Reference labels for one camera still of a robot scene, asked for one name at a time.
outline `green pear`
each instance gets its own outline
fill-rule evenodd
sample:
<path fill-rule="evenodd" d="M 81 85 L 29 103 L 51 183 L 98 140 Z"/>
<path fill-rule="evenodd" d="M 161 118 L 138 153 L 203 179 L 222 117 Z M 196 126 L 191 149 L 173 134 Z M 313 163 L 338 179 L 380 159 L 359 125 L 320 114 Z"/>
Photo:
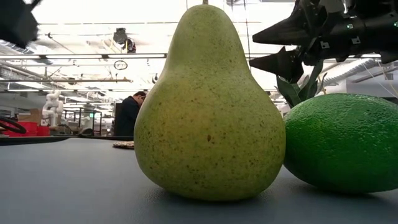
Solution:
<path fill-rule="evenodd" d="M 275 180 L 284 122 L 252 77 L 224 11 L 199 5 L 182 16 L 137 117 L 134 142 L 143 173 L 183 197 L 241 200 Z"/>

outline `person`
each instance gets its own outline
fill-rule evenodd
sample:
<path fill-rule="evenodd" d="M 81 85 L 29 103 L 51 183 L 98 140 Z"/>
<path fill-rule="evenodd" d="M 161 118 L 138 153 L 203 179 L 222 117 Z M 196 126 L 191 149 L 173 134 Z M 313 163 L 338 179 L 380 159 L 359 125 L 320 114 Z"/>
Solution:
<path fill-rule="evenodd" d="M 139 91 L 123 100 L 120 112 L 115 117 L 114 136 L 134 137 L 134 125 L 138 111 L 146 96 L 145 92 Z"/>

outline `table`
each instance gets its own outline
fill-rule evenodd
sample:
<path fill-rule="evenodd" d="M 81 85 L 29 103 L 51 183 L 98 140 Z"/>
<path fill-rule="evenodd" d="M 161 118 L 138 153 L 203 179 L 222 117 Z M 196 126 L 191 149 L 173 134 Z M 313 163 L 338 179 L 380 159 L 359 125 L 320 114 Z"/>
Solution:
<path fill-rule="evenodd" d="M 114 141 L 67 139 L 0 146 L 1 224 L 396 224 L 398 191 L 321 192 L 282 168 L 257 198 L 208 203 L 169 194 Z"/>

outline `white humanoid robot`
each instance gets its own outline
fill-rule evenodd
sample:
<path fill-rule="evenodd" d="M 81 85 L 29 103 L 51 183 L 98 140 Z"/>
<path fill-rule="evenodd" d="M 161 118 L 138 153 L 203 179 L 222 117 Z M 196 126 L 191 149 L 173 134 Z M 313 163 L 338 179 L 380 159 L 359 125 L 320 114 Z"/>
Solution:
<path fill-rule="evenodd" d="M 46 102 L 42 110 L 42 126 L 56 126 L 58 116 L 63 112 L 63 102 L 59 100 L 61 92 L 59 90 L 54 90 L 47 94 Z"/>

